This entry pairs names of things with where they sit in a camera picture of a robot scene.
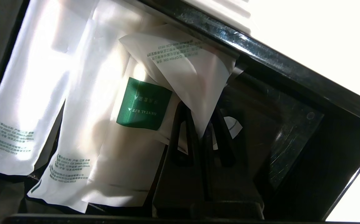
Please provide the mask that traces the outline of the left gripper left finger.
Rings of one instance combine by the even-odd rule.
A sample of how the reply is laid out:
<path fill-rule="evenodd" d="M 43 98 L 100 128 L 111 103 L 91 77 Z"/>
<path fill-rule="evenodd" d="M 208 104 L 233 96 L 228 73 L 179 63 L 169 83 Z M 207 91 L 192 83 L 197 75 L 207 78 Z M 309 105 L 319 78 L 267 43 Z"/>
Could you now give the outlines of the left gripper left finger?
<path fill-rule="evenodd" d="M 178 150 L 182 123 L 186 125 L 188 154 Z M 153 197 L 154 218 L 191 218 L 192 207 L 204 200 L 199 149 L 191 110 L 180 102 Z"/>

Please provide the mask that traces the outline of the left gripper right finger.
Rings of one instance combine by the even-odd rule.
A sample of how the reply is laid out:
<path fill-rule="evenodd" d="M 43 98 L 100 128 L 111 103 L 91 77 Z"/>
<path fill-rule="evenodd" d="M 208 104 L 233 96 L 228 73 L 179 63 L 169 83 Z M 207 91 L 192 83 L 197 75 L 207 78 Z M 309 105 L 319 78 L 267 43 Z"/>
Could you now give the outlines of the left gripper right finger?
<path fill-rule="evenodd" d="M 204 205 L 208 218 L 263 219 L 264 202 L 249 174 L 246 154 L 239 151 L 219 107 L 202 139 Z"/>

